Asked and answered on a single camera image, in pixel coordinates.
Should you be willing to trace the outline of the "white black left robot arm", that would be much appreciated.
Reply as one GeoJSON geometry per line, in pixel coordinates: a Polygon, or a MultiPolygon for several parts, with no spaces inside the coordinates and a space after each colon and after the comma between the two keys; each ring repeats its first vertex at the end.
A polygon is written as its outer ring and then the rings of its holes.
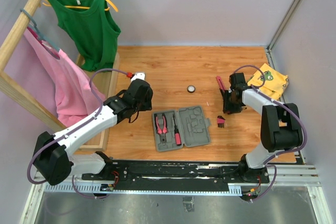
{"type": "Polygon", "coordinates": [[[58,185],[73,175],[93,174],[102,180],[112,175],[112,160],[102,151],[91,155],[75,152],[102,131],[132,115],[152,109],[153,90],[141,79],[133,80],[128,89],[102,101],[97,110],[72,125],[54,134],[43,132],[37,139],[33,160],[35,166],[50,185],[58,185]]]}

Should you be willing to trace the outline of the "pink handled pliers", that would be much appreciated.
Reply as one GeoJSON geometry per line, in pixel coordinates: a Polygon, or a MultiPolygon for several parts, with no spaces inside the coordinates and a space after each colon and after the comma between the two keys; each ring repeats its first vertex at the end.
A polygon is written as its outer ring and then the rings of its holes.
{"type": "Polygon", "coordinates": [[[163,120],[163,124],[162,126],[160,126],[158,115],[157,114],[154,115],[156,132],[160,137],[161,144],[165,145],[166,144],[166,134],[168,132],[168,129],[167,129],[167,120],[166,120],[166,116],[164,113],[162,113],[162,120],[163,120]]]}

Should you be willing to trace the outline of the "grey plastic tool case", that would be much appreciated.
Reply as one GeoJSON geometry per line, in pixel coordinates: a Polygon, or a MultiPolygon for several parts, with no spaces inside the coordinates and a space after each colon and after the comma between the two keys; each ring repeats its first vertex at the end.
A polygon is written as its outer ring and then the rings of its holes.
{"type": "Polygon", "coordinates": [[[155,148],[158,152],[179,150],[183,147],[197,147],[211,143],[209,134],[210,121],[205,117],[203,108],[199,105],[179,108],[177,110],[157,111],[152,114],[154,128],[155,148]],[[160,137],[156,132],[154,115],[157,114],[160,126],[163,124],[162,113],[167,120],[166,144],[160,142],[160,137]],[[173,114],[175,115],[178,130],[180,132],[182,145],[177,146],[174,136],[173,114]]]}

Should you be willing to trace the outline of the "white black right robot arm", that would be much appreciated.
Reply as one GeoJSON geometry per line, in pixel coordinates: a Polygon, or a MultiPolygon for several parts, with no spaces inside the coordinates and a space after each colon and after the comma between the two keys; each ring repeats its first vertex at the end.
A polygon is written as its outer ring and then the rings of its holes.
{"type": "Polygon", "coordinates": [[[261,115],[260,143],[241,157],[235,172],[242,181],[250,182],[264,174],[266,164],[277,155],[303,144],[298,107],[274,100],[249,86],[241,72],[231,74],[229,83],[230,88],[222,91],[223,113],[237,114],[249,106],[261,115]]]}

